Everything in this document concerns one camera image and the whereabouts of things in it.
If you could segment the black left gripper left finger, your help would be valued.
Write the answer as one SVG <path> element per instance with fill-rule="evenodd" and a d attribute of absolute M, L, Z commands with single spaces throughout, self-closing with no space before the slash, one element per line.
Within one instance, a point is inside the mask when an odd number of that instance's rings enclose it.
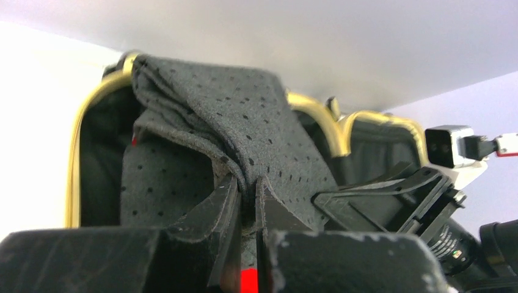
<path fill-rule="evenodd" d="M 176 223 L 21 231 L 1 242 L 2 292 L 239 292 L 236 178 Z"/>

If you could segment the yellow open suitcase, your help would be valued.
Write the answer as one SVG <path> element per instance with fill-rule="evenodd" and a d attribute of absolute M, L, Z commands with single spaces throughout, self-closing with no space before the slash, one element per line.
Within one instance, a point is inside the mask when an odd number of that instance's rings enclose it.
<path fill-rule="evenodd" d="M 101 82 L 80 104 L 73 119 L 64 204 L 66 228 L 81 226 L 80 142 L 83 119 L 94 105 L 107 96 L 130 87 L 134 61 L 139 55 L 138 51 L 126 52 L 116 64 L 107 66 L 107 74 L 103 75 Z M 421 166 L 428 163 L 425 133 L 416 121 L 372 110 L 342 115 L 335 98 L 329 98 L 327 104 L 323 104 L 317 99 L 291 91 L 285 96 L 292 110 L 306 114 L 319 126 L 333 159 L 350 157 L 354 153 L 353 142 L 383 143 L 387 148 L 397 143 L 406 143 Z"/>

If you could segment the red printed t-shirt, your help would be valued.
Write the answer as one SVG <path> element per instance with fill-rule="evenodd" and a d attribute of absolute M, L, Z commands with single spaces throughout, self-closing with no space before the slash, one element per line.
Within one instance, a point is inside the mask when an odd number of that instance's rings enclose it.
<path fill-rule="evenodd" d="M 258 293 L 258 272 L 250 268 L 241 271 L 240 293 Z"/>

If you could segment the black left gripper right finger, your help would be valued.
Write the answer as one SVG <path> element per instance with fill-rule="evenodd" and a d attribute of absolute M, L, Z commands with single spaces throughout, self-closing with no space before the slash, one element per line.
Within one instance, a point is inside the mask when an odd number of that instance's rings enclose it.
<path fill-rule="evenodd" d="M 260 292 L 447 292 L 440 265 L 417 236 L 316 232 L 298 223 L 267 177 L 256 183 Z"/>

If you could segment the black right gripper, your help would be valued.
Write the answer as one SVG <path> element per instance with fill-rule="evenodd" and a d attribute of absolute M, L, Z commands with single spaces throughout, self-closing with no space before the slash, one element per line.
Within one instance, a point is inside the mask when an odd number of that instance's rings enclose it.
<path fill-rule="evenodd" d="M 330 218 L 328 230 L 418 235 L 443 272 L 453 276 L 467 270 L 478 249 L 473 236 L 451 219 L 464 200 L 441 171 L 400 162 L 371 181 L 320 192 L 312 203 Z"/>

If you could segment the dark grey dotted cloth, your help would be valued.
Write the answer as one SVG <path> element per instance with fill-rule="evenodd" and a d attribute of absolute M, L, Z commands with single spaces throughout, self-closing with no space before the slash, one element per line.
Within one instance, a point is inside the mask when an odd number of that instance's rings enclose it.
<path fill-rule="evenodd" d="M 123 159 L 123 225 L 171 224 L 231 173 L 246 226 L 265 178 L 292 215 L 324 228 L 310 199 L 337 185 L 275 75 L 140 55 L 132 83 L 143 111 Z"/>

